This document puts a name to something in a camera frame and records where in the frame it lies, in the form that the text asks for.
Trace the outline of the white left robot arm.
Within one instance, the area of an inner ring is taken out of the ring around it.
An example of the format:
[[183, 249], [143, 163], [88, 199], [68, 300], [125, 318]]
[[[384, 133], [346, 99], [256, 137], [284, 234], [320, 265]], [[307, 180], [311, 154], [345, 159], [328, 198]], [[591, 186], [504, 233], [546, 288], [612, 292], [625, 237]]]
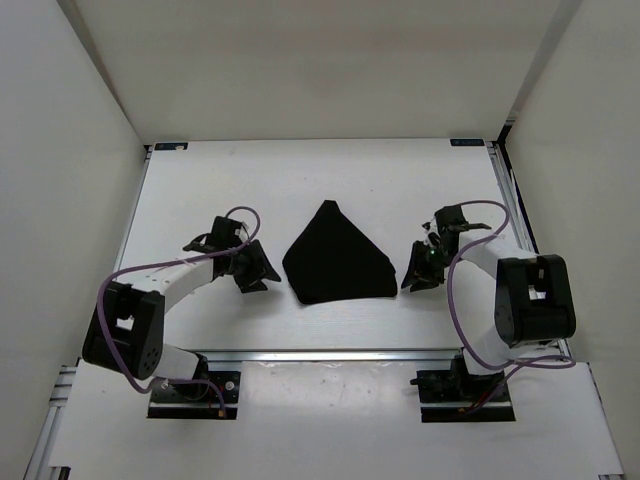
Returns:
[[243, 294], [261, 292], [281, 277], [258, 240], [228, 251], [204, 252], [158, 264], [134, 283], [114, 279], [100, 287], [82, 359], [123, 374], [134, 389], [143, 380], [164, 382], [186, 399], [198, 400], [213, 387], [205, 358], [164, 342], [166, 314], [197, 289], [230, 276]]

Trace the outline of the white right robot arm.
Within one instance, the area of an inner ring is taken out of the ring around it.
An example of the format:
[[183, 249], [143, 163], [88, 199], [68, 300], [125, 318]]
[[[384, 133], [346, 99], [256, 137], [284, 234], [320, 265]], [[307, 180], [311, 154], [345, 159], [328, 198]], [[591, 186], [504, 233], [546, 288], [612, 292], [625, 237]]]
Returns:
[[[493, 324], [470, 341], [458, 318], [454, 275], [469, 262], [495, 281]], [[449, 387], [460, 399], [480, 393], [486, 378], [508, 367], [561, 369], [563, 357], [526, 359], [542, 344], [567, 339], [576, 331], [576, 314], [564, 259], [518, 248], [496, 234], [461, 233], [455, 241], [415, 241], [401, 287], [412, 292], [446, 288], [449, 314], [462, 344], [460, 368], [449, 375]]]

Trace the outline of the black skirt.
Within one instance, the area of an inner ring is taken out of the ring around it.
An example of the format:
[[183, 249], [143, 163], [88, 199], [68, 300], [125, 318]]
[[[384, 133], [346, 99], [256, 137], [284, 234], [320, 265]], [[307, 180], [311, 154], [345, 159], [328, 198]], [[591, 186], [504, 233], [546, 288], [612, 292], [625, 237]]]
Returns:
[[340, 210], [324, 201], [285, 253], [282, 265], [299, 303], [321, 303], [397, 295], [389, 257]]

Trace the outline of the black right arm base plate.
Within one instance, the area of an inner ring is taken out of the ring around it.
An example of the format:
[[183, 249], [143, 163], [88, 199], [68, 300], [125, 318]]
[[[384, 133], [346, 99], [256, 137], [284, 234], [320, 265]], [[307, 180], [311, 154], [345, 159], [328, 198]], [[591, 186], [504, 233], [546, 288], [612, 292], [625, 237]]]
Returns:
[[504, 423], [516, 420], [503, 373], [469, 376], [453, 370], [419, 370], [416, 387], [422, 423]]

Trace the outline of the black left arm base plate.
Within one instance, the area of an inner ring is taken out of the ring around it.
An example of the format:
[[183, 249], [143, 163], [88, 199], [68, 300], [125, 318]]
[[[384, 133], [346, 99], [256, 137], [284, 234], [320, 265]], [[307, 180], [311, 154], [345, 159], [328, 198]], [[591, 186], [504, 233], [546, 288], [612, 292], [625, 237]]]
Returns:
[[197, 379], [206, 379], [216, 386], [222, 396], [221, 406], [218, 393], [208, 384], [169, 383], [166, 388], [155, 388], [147, 408], [149, 419], [171, 420], [235, 420], [241, 387], [241, 372], [226, 367], [200, 365]]

